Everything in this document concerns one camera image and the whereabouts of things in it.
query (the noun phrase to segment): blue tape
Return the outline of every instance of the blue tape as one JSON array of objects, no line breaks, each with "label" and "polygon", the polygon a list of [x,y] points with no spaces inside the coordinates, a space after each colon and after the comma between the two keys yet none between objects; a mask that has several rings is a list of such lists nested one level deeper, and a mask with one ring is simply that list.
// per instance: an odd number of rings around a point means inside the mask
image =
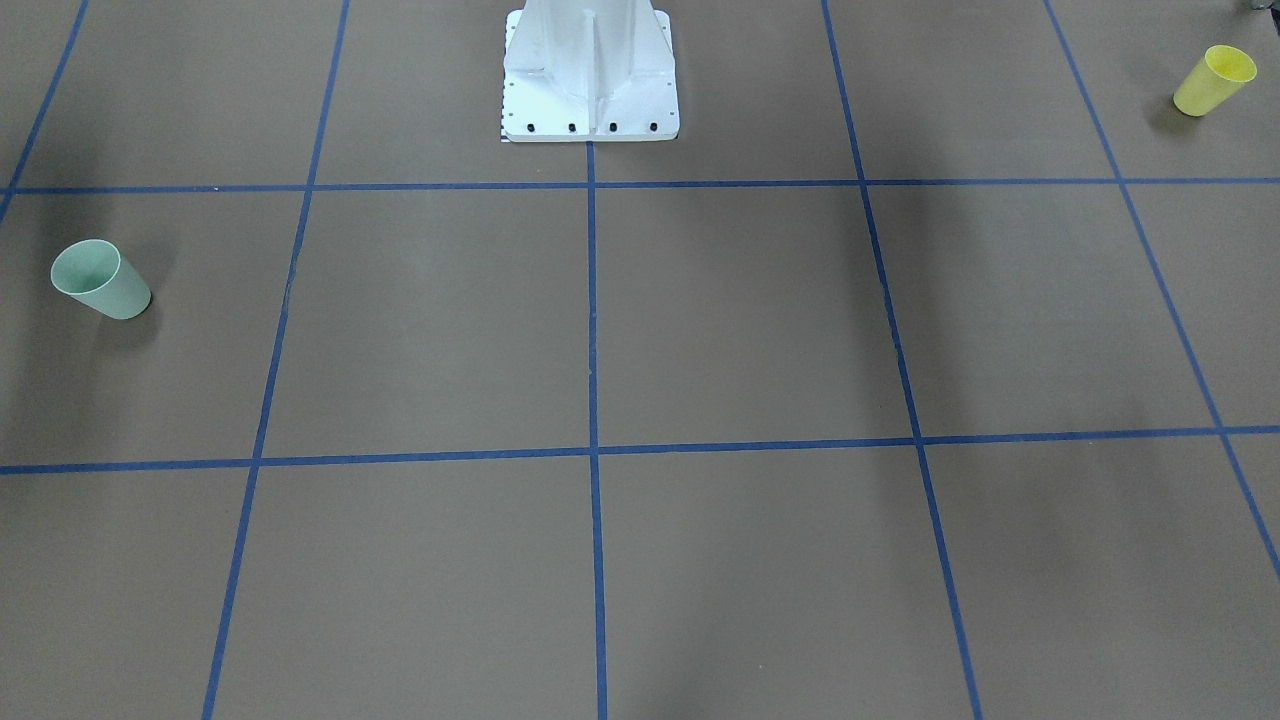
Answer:
[{"label": "blue tape", "polygon": [[[602,181],[599,190],[668,190],[698,187],[931,187],[1007,184],[1116,184],[1115,178],[882,178],[882,179],[726,179]],[[1256,178],[1125,178],[1126,184],[1280,184],[1280,177]],[[347,182],[314,184],[156,184],[101,187],[14,187],[9,195],[182,195],[237,192],[429,192],[460,190],[585,190],[586,182]]]},{"label": "blue tape", "polygon": [[[1134,430],[1073,430],[1044,433],[1005,433],[973,436],[922,436],[923,445],[1001,445],[1034,442],[1087,442],[1134,438],[1176,438],[1213,436],[1272,436],[1280,425],[1235,425],[1216,428],[1149,428]],[[841,450],[859,447],[910,447],[910,437],[846,438],[846,439],[780,439],[746,442],[684,442],[653,445],[602,445],[598,455],[673,455],[698,452],[760,452],[769,450]],[[146,460],[136,462],[65,462],[47,465],[0,465],[0,475],[52,475],[74,473],[140,473],[152,470],[211,470],[261,468],[297,468],[324,465],[380,465],[397,462],[461,462],[471,460],[518,460],[527,457],[589,457],[590,447],[530,447],[515,450],[444,450],[430,452],[384,452],[367,455],[301,455],[261,457],[228,457],[215,460]]]},{"label": "blue tape", "polygon": [[586,295],[588,295],[588,434],[591,460],[591,557],[595,582],[595,711],[609,717],[609,673],[604,612],[604,518],[600,502],[600,393],[595,245],[595,143],[586,143]]},{"label": "blue tape", "polygon": [[876,274],[879,278],[884,293],[884,315],[888,319],[890,334],[893,340],[893,351],[897,354],[897,372],[902,383],[902,397],[906,402],[908,418],[911,423],[911,439],[915,446],[916,460],[920,466],[920,479],[924,483],[924,497],[929,506],[929,520],[933,525],[933,541],[937,546],[938,564],[942,569],[942,582],[946,585],[947,605],[951,609],[951,625],[956,635],[956,648],[960,653],[960,665],[964,671],[965,687],[969,692],[969,707],[974,720],[982,720],[982,700],[978,694],[978,680],[973,669],[973,660],[969,653],[969,639],[964,629],[964,616],[960,611],[960,600],[955,588],[955,578],[951,571],[951,559],[947,553],[946,536],[942,528],[942,516],[938,512],[937,497],[933,493],[933,475],[929,470],[929,459],[920,434],[920,419],[916,414],[915,395],[911,391],[911,378],[906,366],[906,354],[902,351],[902,338],[899,333],[897,314],[893,310],[893,296],[890,291],[888,273],[884,269],[884,255],[881,251],[879,232],[876,228],[876,215],[872,211],[870,193],[867,187],[867,173],[863,168],[861,151],[858,147],[858,131],[854,126],[854,113],[849,104],[849,91],[845,85],[845,72],[840,61],[840,47],[836,42],[836,29],[831,22],[831,6],[827,0],[822,0],[822,15],[827,24],[827,42],[831,46],[831,61],[836,70],[836,83],[840,86],[840,104],[845,111],[845,126],[849,131],[849,146],[854,156],[854,168],[858,179],[861,182],[863,210],[867,213],[867,232],[870,236],[872,254],[876,258]]},{"label": "blue tape", "polygon": [[[325,81],[324,101],[320,106],[320,119],[316,123],[316,138],[311,149],[311,167],[307,172],[307,186],[315,184],[316,173],[320,168],[320,150],[324,146],[325,126],[329,119],[329,104],[333,101],[333,86],[338,78],[338,63],[342,59],[342,44],[347,32],[347,17],[351,10],[351,0],[343,0],[342,12],[338,15],[338,29],[334,36],[333,55],[329,60],[329,76]],[[227,638],[230,633],[232,611],[236,606],[236,588],[239,584],[241,560],[244,555],[244,542],[248,537],[250,518],[253,511],[253,493],[257,488],[259,462],[262,459],[262,450],[266,445],[266,428],[271,418],[271,400],[275,395],[275,378],[280,368],[280,355],[284,348],[284,332],[289,322],[289,296],[293,292],[293,281],[298,270],[298,255],[302,252],[302,241],[306,236],[307,215],[311,211],[311,191],[302,196],[302,209],[298,213],[298,229],[293,238],[293,252],[289,258],[289,272],[284,281],[284,293],[280,299],[280,318],[275,327],[275,343],[271,350],[271,364],[266,373],[266,387],[262,391],[262,410],[259,418],[257,434],[253,441],[253,465],[250,468],[248,479],[244,483],[244,501],[241,506],[239,525],[236,532],[236,547],[232,552],[232,564],[227,577],[227,593],[223,598],[223,612],[218,624],[218,638],[214,642],[214,657],[209,669],[209,685],[205,689],[205,705],[201,720],[212,720],[214,705],[218,700],[218,684],[221,679],[223,656],[227,651]]]}]

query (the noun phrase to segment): floor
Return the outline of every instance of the floor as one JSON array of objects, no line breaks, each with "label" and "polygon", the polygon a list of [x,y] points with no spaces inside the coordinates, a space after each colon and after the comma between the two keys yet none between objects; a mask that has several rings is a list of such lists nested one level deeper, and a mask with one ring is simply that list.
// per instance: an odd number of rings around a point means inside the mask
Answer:
[{"label": "floor", "polygon": [[0,717],[1276,716],[1266,13],[664,0],[591,147],[516,4],[0,4]]}]

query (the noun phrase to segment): grid line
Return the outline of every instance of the grid line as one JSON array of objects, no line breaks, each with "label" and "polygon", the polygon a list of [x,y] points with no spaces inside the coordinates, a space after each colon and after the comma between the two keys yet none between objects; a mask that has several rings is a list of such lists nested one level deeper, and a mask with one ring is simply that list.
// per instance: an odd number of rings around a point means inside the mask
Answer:
[{"label": "grid line", "polygon": [[[1007,184],[1119,184],[1110,178],[800,178],[800,179],[703,179],[703,181],[598,181],[599,190],[673,190],[705,187],[918,187],[918,186],[1007,186]],[[1126,184],[1280,184],[1280,177],[1147,177],[1124,178]],[[585,190],[576,181],[497,181],[497,182],[334,182],[280,184],[123,184],[69,187],[8,187],[3,195],[184,195],[252,192],[430,192],[458,190]]]},{"label": "grid line", "polygon": [[876,213],[872,210],[870,191],[867,186],[867,174],[863,169],[863,155],[858,147],[858,128],[854,124],[854,113],[849,102],[849,90],[845,83],[845,70],[840,61],[840,45],[836,42],[836,28],[831,20],[831,6],[827,0],[822,0],[822,17],[827,26],[827,42],[831,46],[831,61],[836,72],[836,86],[840,90],[840,104],[845,113],[845,126],[849,132],[849,146],[854,158],[854,169],[860,181],[859,191],[863,199],[863,211],[867,215],[867,233],[872,243],[872,254],[876,258],[876,274],[883,288],[884,316],[888,320],[890,336],[893,341],[893,352],[897,355],[897,372],[902,383],[902,400],[906,404],[906,414],[911,424],[911,441],[915,447],[916,462],[920,468],[920,480],[924,484],[924,498],[929,506],[929,521],[933,527],[933,542],[937,546],[938,565],[942,571],[942,582],[946,587],[947,605],[951,609],[951,625],[956,637],[956,650],[960,653],[960,665],[964,671],[965,688],[969,693],[969,708],[974,720],[982,720],[982,698],[978,694],[978,680],[973,670],[973,660],[969,656],[969,639],[964,629],[964,615],[960,610],[960,598],[956,593],[955,577],[951,571],[951,559],[947,552],[946,533],[942,528],[942,515],[938,511],[937,496],[933,492],[933,474],[929,470],[929,457],[923,434],[920,433],[920,418],[915,407],[915,396],[911,392],[911,375],[906,366],[906,354],[902,350],[902,337],[899,333],[897,315],[893,311],[893,293],[890,290],[888,273],[884,268],[884,255],[879,245],[879,232],[876,228]]},{"label": "grid line", "polygon": [[221,679],[223,657],[227,652],[227,638],[230,634],[232,612],[236,606],[236,589],[239,584],[241,562],[244,557],[244,543],[248,538],[250,519],[253,512],[253,495],[257,489],[257,475],[262,464],[262,448],[266,445],[266,430],[271,419],[271,400],[275,395],[275,378],[280,369],[280,355],[284,350],[284,333],[289,323],[289,299],[293,293],[293,281],[298,272],[298,256],[302,252],[302,243],[306,237],[307,217],[311,211],[312,191],[316,173],[320,168],[320,150],[324,146],[325,126],[329,119],[329,105],[333,101],[333,86],[338,78],[338,64],[342,59],[342,44],[347,31],[347,15],[351,10],[351,0],[342,0],[342,9],[338,15],[338,28],[334,33],[333,54],[329,60],[329,74],[325,81],[324,100],[320,104],[320,118],[316,122],[315,143],[311,149],[311,167],[307,170],[308,190],[302,196],[302,208],[298,211],[298,229],[293,238],[293,252],[289,258],[289,272],[284,281],[283,297],[280,299],[280,318],[275,328],[275,342],[271,350],[271,364],[266,373],[266,383],[262,391],[262,410],[259,418],[257,434],[253,441],[253,456],[248,469],[248,478],[244,482],[244,500],[241,505],[239,524],[236,529],[236,544],[232,551],[230,569],[227,574],[227,592],[223,597],[221,616],[218,621],[218,637],[214,642],[214,657],[209,669],[209,685],[205,689],[205,703],[201,720],[212,720],[214,705],[218,700],[218,684]]},{"label": "grid line", "polygon": [[1048,13],[1048,19],[1053,26],[1053,32],[1057,35],[1057,41],[1062,46],[1062,54],[1066,58],[1066,63],[1071,68],[1071,76],[1075,78],[1080,99],[1084,100],[1084,106],[1088,109],[1089,118],[1093,120],[1093,128],[1097,131],[1098,141],[1102,143],[1102,151],[1107,156],[1107,163],[1111,164],[1111,172],[1115,176],[1116,187],[1120,190],[1121,197],[1124,197],[1125,206],[1129,210],[1129,218],[1133,220],[1133,228],[1138,233],[1138,242],[1142,243],[1142,250],[1147,255],[1147,263],[1151,266],[1151,273],[1155,275],[1156,284],[1160,287],[1160,295],[1165,300],[1165,307],[1169,310],[1169,316],[1172,319],[1174,328],[1178,331],[1178,340],[1181,342],[1183,351],[1187,355],[1187,361],[1190,364],[1192,373],[1196,375],[1196,383],[1199,386],[1201,395],[1204,398],[1204,406],[1208,409],[1210,418],[1213,420],[1213,428],[1217,430],[1217,436],[1222,442],[1222,450],[1226,452],[1228,461],[1231,465],[1231,471],[1235,474],[1235,482],[1240,487],[1240,495],[1244,496],[1244,502],[1249,509],[1249,515],[1253,516],[1253,524],[1257,528],[1258,538],[1262,541],[1262,547],[1266,551],[1267,557],[1271,560],[1271,569],[1275,573],[1276,579],[1280,579],[1280,555],[1276,553],[1275,542],[1271,539],[1271,533],[1267,530],[1266,520],[1263,520],[1262,511],[1258,509],[1257,500],[1253,496],[1253,489],[1249,487],[1249,480],[1244,477],[1244,469],[1240,468],[1240,462],[1235,456],[1235,448],[1231,446],[1230,433],[1225,432],[1222,416],[1219,413],[1217,404],[1213,401],[1213,393],[1210,392],[1208,380],[1204,378],[1199,360],[1196,357],[1196,350],[1192,347],[1190,336],[1187,333],[1181,315],[1178,313],[1174,296],[1169,291],[1169,283],[1165,281],[1165,273],[1160,269],[1160,261],[1156,259],[1156,251],[1151,246],[1147,231],[1142,224],[1142,218],[1138,215],[1138,208],[1133,202],[1128,181],[1120,172],[1120,164],[1111,149],[1111,142],[1107,140],[1106,129],[1102,127],[1102,120],[1098,118],[1098,111],[1093,105],[1093,100],[1089,97],[1089,91],[1084,85],[1084,77],[1080,74],[1080,68],[1075,63],[1075,55],[1071,53],[1071,46],[1066,40],[1066,33],[1062,31],[1062,24],[1059,22],[1057,13],[1053,10],[1053,3],[1051,0],[1043,0],[1043,3],[1044,12]]},{"label": "grid line", "polygon": [[[1217,428],[1147,428],[1133,430],[1071,430],[1042,433],[1002,433],[972,436],[922,436],[925,446],[934,445],[1016,445],[1047,442],[1094,442],[1119,439],[1157,439],[1228,436],[1280,436],[1280,425],[1236,425]],[[910,447],[913,437],[833,438],[833,439],[778,439],[741,442],[682,442],[600,445],[600,456],[618,455],[675,455],[718,452],[763,452],[804,450],[854,450],[869,447]],[[131,473],[154,470],[216,470],[247,469],[253,464],[262,468],[297,468],[324,465],[379,465],[397,462],[462,462],[471,460],[520,460],[536,457],[589,457],[591,448],[581,447],[525,447],[498,450],[440,450],[422,452],[378,452],[365,455],[279,455],[253,457],[220,457],[198,460],[137,460],[113,462],[47,462],[26,465],[0,465],[5,475],[52,475],[79,473]]]},{"label": "grid line", "polygon": [[588,457],[591,466],[591,569],[595,583],[595,714],[609,717],[604,606],[604,510],[600,500],[600,384],[595,245],[595,143],[586,143]]}]

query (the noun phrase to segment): light green cup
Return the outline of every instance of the light green cup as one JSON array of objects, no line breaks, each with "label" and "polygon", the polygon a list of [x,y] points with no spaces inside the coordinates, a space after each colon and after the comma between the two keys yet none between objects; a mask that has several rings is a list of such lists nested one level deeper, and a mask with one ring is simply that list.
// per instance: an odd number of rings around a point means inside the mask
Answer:
[{"label": "light green cup", "polygon": [[82,240],[63,250],[49,270],[54,287],[108,318],[128,320],[151,304],[151,288],[105,240]]},{"label": "light green cup", "polygon": [[1184,115],[1198,118],[1235,95],[1258,76],[1258,67],[1230,45],[1215,45],[1192,68],[1174,94],[1174,105]]}]

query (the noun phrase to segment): white pedestal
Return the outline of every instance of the white pedestal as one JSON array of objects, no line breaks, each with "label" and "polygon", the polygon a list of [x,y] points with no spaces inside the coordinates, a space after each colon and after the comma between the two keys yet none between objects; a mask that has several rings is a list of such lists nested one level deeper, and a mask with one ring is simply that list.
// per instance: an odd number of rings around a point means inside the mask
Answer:
[{"label": "white pedestal", "polygon": [[527,0],[507,15],[502,135],[512,142],[672,140],[671,19],[649,0]]}]

